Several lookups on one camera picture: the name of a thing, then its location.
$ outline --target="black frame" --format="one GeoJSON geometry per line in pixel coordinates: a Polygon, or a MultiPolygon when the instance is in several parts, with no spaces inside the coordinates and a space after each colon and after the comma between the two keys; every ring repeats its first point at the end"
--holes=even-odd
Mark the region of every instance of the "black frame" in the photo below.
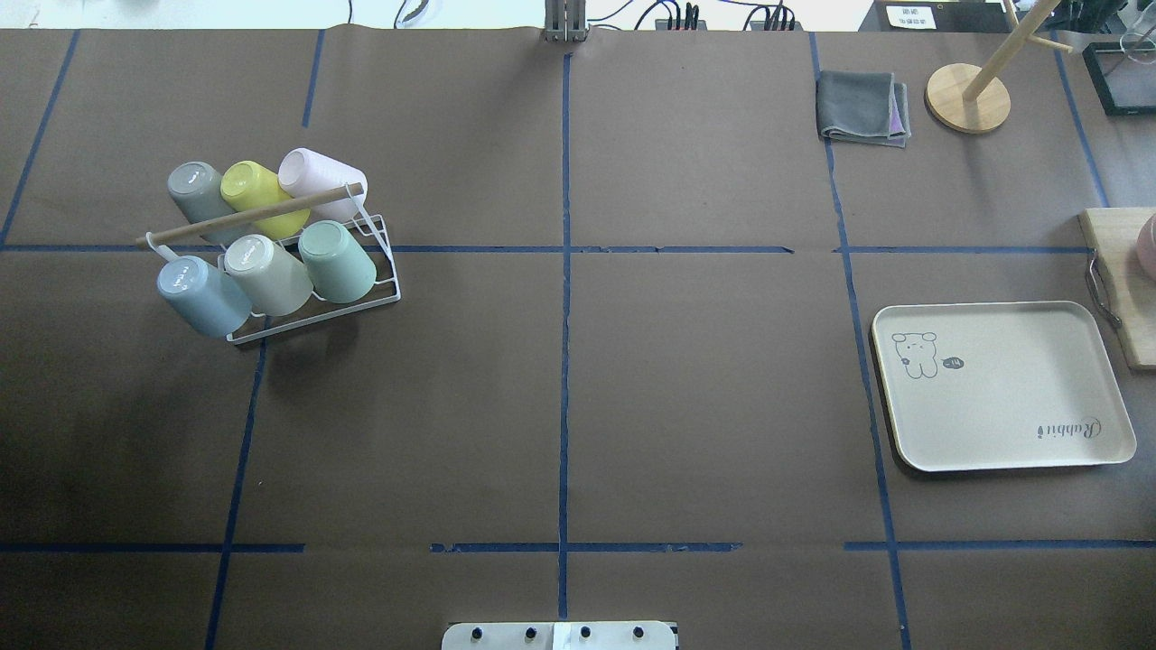
{"type": "Polygon", "coordinates": [[[1119,43],[1089,43],[1083,51],[1084,64],[1088,66],[1091,83],[1096,87],[1096,95],[1099,95],[1099,103],[1104,106],[1104,113],[1110,116],[1156,115],[1156,105],[1117,105],[1116,99],[1112,97],[1112,89],[1107,86],[1107,79],[1104,77],[1104,71],[1099,66],[1099,57],[1097,54],[1101,52],[1122,54],[1124,50],[1119,43]]]}

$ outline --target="white plate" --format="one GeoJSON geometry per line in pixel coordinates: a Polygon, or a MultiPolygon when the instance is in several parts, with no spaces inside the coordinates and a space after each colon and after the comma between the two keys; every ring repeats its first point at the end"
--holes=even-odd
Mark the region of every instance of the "white plate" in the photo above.
{"type": "Polygon", "coordinates": [[[1073,302],[888,306],[872,340],[899,456],[926,472],[1124,463],[1136,436],[1073,302]]]}

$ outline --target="pink bowl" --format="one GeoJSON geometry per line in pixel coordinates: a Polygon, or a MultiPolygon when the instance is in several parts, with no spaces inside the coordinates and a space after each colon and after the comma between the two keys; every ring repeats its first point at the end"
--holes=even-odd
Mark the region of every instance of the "pink bowl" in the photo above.
{"type": "Polygon", "coordinates": [[[1156,222],[1156,214],[1144,222],[1136,237],[1136,257],[1140,258],[1140,267],[1149,278],[1156,280],[1156,237],[1154,237],[1153,222],[1156,222]]]}

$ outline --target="cartoon dog print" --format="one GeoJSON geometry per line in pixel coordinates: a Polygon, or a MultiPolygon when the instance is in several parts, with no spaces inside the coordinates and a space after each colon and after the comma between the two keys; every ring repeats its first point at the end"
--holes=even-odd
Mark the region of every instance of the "cartoon dog print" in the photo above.
{"type": "Polygon", "coordinates": [[[891,334],[891,340],[895,341],[895,352],[899,353],[903,367],[907,370],[907,377],[932,378],[939,374],[939,363],[935,361],[935,332],[891,334]]]}

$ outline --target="blue cup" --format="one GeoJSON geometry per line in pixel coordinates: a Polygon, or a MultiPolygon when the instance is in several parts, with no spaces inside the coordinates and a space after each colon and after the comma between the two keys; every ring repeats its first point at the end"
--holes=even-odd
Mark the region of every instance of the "blue cup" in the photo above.
{"type": "Polygon", "coordinates": [[[297,241],[317,295],[333,303],[360,300],[373,288],[377,265],[349,230],[336,221],[318,221],[297,241]]]}
{"type": "Polygon", "coordinates": [[[156,276],[156,289],[193,330],[214,339],[236,332],[253,309],[236,280],[199,257],[165,264],[156,276]]]}
{"type": "MultiPolygon", "coordinates": [[[[221,175],[213,165],[199,161],[187,162],[169,175],[169,197],[177,204],[190,223],[217,219],[237,210],[221,198],[221,175]]],[[[229,245],[249,232],[246,226],[234,226],[201,235],[212,244],[229,245]]]]}

